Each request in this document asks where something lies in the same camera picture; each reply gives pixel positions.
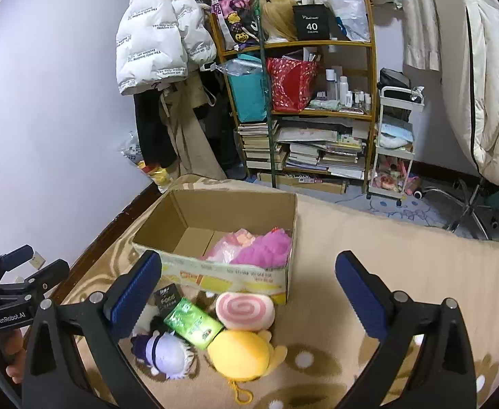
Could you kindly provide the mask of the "person's left hand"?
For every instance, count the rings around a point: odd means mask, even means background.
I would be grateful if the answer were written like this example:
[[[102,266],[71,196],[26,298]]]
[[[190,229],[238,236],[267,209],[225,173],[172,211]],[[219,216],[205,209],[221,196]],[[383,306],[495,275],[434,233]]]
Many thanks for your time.
[[[26,349],[20,329],[0,332],[0,350],[7,366],[5,372],[15,384],[21,384],[24,379]]]

